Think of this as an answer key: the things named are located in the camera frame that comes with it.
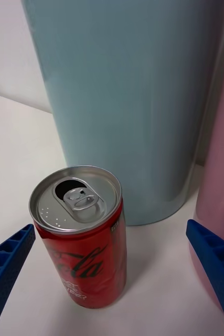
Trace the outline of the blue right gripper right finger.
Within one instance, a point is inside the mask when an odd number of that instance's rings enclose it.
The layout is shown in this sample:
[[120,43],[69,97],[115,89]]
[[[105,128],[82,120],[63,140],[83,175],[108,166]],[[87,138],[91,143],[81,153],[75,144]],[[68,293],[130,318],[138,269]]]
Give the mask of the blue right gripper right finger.
[[186,236],[224,312],[224,240],[198,222],[187,222]]

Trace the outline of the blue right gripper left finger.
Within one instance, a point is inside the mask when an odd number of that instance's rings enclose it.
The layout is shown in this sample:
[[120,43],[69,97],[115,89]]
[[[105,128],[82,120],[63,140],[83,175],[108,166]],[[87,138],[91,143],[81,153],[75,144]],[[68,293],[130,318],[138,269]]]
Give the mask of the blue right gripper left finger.
[[35,239],[34,226],[28,224],[0,244],[0,316]]

